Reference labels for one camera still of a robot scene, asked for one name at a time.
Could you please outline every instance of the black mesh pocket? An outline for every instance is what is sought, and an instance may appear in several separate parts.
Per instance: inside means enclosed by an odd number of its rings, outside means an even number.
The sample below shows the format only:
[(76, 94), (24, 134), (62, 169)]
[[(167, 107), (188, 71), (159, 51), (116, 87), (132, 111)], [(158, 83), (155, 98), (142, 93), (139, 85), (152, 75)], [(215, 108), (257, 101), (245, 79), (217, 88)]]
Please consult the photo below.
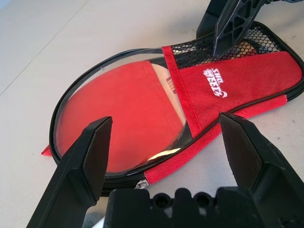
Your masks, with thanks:
[(213, 41), (214, 33), (197, 40), (173, 45), (172, 51), (178, 69), (282, 50), (271, 33), (256, 23), (251, 25), (244, 39), (221, 58), (214, 58), (212, 55)]

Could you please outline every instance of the white surface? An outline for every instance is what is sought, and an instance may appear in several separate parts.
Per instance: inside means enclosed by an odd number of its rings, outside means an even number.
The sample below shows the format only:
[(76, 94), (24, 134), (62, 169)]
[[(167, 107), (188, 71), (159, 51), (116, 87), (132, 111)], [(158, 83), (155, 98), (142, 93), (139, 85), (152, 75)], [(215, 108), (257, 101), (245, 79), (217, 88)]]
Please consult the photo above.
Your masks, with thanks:
[[(13, 0), (0, 9), (0, 227), (25, 227), (55, 168), (41, 156), (50, 118), (67, 87), (118, 52), (195, 38), (207, 0)], [(256, 20), (267, 24), (304, 58), (304, 2), (277, 2)], [(304, 95), (252, 118), (304, 180)], [(214, 195), (235, 185), (218, 137), (151, 195), (180, 187)], [(104, 212), (106, 199), (90, 211)]]

